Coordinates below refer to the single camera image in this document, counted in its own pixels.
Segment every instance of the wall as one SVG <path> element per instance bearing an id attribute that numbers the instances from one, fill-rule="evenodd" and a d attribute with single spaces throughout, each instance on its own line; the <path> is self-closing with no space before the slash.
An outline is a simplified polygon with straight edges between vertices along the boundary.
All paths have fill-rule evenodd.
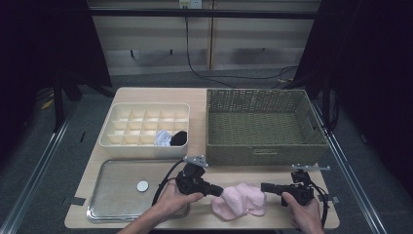
<path id="1" fill-rule="evenodd" d="M 203 9 L 316 12 L 319 3 L 309 0 L 204 0 Z M 177 9 L 179 6 L 178 0 L 90 0 L 89 5 L 139 9 Z M 94 17 L 94 24 L 107 57 L 114 51 L 186 50 L 184 18 Z M 310 19 L 192 18 L 188 20 L 189 48 L 203 52 L 201 60 L 206 63 L 205 69 L 216 69 L 226 59 L 237 55 L 228 50 L 249 53 L 246 50 L 262 48 L 273 50 L 276 57 L 287 57 L 288 64 L 296 64 L 312 25 Z"/>

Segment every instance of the metal rail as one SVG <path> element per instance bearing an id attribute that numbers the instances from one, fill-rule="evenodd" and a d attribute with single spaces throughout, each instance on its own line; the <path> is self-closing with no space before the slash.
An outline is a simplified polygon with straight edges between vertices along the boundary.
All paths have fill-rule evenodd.
<path id="1" fill-rule="evenodd" d="M 315 106 L 315 111 L 319 121 L 323 123 L 321 110 L 318 106 Z M 350 165 L 349 161 L 347 160 L 346 155 L 341 149 L 335 135 L 326 129 L 324 129 L 324 133 L 326 134 L 330 148 L 343 173 L 343 176 L 349 184 L 350 189 L 352 190 L 353 195 L 355 196 L 358 205 L 360 206 L 361 212 L 364 214 L 364 217 L 367 220 L 368 225 L 370 225 L 371 230 L 374 234 L 387 234 L 388 232 L 386 231 L 386 228 L 381 218 L 379 217 L 379 214 L 377 213 L 373 204 L 370 202 L 367 194 L 364 192 L 364 189 L 358 181 L 357 176 L 353 171 L 353 168 Z"/>
<path id="2" fill-rule="evenodd" d="M 96 17 L 188 17 L 188 18 L 246 18 L 246 19 L 288 19 L 314 20 L 317 12 L 277 12 L 249 10 L 210 10 L 210 9 L 135 9 L 102 8 L 88 9 L 43 9 L 42 14 L 69 14 Z"/>
<path id="3" fill-rule="evenodd" d="M 34 169 L 30 179 L 28 180 L 27 184 L 24 186 L 22 192 L 20 193 L 18 199 L 16 200 L 15 204 L 13 205 L 12 210 L 7 215 L 5 221 L 3 222 L 0 233 L 1 234 L 14 234 L 17 233 L 19 225 L 24 218 L 27 209 L 33 200 L 33 197 L 42 181 L 43 176 L 46 173 L 46 169 L 48 168 L 50 162 L 55 155 L 56 149 L 59 146 L 61 139 L 66 132 L 68 127 L 69 121 L 75 112 L 76 105 L 70 109 L 70 112 L 62 123 L 60 128 L 57 132 L 52 134 L 52 137 L 49 141 L 48 146 L 46 147 L 45 151 L 43 152 L 42 157 L 40 158 L 36 168 Z"/>

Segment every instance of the human hand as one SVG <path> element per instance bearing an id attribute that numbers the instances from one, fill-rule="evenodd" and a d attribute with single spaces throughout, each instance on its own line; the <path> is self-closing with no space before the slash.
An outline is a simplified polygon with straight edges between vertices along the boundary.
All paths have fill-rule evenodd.
<path id="1" fill-rule="evenodd" d="M 290 206 L 292 212 L 291 224 L 305 234 L 324 233 L 319 214 L 319 202 L 312 199 L 306 206 L 301 206 L 295 198 L 283 192 L 282 197 Z"/>
<path id="2" fill-rule="evenodd" d="M 188 203 L 196 202 L 204 197 L 202 193 L 184 195 L 176 187 L 175 179 L 171 179 L 158 202 L 143 215 L 128 224 L 118 233 L 146 234 L 163 221 L 181 210 Z"/>
<path id="3" fill-rule="evenodd" d="M 172 215 L 183 209 L 188 203 L 197 202 L 204 198 L 202 193 L 193 193 L 185 195 L 179 192 L 176 186 L 175 179 L 171 179 L 158 202 L 155 204 L 154 209 L 160 209 L 163 214 L 163 221 L 169 219 Z"/>

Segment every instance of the round white disc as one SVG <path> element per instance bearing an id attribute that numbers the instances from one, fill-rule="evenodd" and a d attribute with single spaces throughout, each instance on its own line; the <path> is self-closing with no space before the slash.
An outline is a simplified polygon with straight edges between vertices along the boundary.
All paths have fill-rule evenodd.
<path id="1" fill-rule="evenodd" d="M 143 180 L 143 181 L 139 182 L 136 186 L 137 191 L 139 191 L 139 192 L 146 191 L 148 189 L 148 187 L 149 187 L 149 183 L 146 180 Z"/>

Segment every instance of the black cable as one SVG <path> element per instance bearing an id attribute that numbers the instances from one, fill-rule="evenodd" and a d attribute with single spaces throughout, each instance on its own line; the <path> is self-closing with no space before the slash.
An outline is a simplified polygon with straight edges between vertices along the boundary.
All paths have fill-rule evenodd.
<path id="1" fill-rule="evenodd" d="M 157 202 L 158 202 L 158 198 L 161 195 L 162 190 L 164 189 L 165 185 L 168 183 L 168 181 L 170 181 L 173 178 L 169 178 L 170 174 L 173 172 L 173 170 L 175 170 L 175 168 L 183 162 L 183 159 L 179 160 L 178 162 L 176 162 L 172 168 L 170 168 L 169 172 L 167 173 L 167 175 L 164 177 L 164 180 L 162 180 L 162 182 L 159 184 L 158 190 L 155 193 L 154 196 L 154 200 L 152 201 L 152 206 L 154 206 Z"/>
<path id="2" fill-rule="evenodd" d="M 286 67 L 284 67 L 281 71 L 280 71 L 280 73 L 279 73 L 279 75 L 278 76 L 280 76 L 280 78 L 279 78 L 279 82 L 275 85 L 275 86 L 273 86 L 273 87 L 271 87 L 271 89 L 274 89 L 274 88 L 276 88 L 281 82 L 282 82 L 282 75 L 284 74 L 284 73 L 286 73 L 286 72 L 288 72 L 288 71 L 290 71 L 290 70 L 292 70 L 292 69 L 294 69 L 294 68 L 297 68 L 298 66 L 286 66 Z"/>
<path id="3" fill-rule="evenodd" d="M 188 18 L 185 18 L 185 31 L 186 31 L 186 58 L 187 58 L 187 60 L 188 60 L 189 68 L 191 69 L 191 71 L 192 71 L 196 76 L 198 76 L 199 78 L 201 78 L 201 79 L 203 79 L 203 80 L 213 81 L 213 82 L 219 83 L 219 84 L 221 84 L 221 85 L 228 86 L 228 87 L 230 87 L 230 88 L 235 89 L 236 87 L 234 87 L 234 86 L 232 86 L 232 85 L 229 85 L 229 84 L 227 84 L 227 83 L 225 83 L 225 82 L 218 81 L 218 80 L 211 79 L 211 78 L 237 78 L 237 79 L 246 79 L 246 80 L 268 80 L 268 79 L 273 79 L 273 78 L 280 77 L 280 76 L 282 76 L 284 73 L 286 73 L 286 72 L 288 72 L 289 70 L 291 70 L 292 68 L 297 67 L 296 65 L 284 67 L 284 68 L 280 71 L 279 74 L 273 75 L 273 76 L 268 76 L 268 77 L 247 77 L 247 76 L 231 76 L 231 75 L 222 75 L 222 76 L 202 75 L 202 74 L 199 74 L 198 72 L 196 72 L 196 71 L 194 70 L 194 68 L 192 67 L 192 63 L 191 63 L 190 57 L 189 57 L 189 29 L 188 29 Z"/>

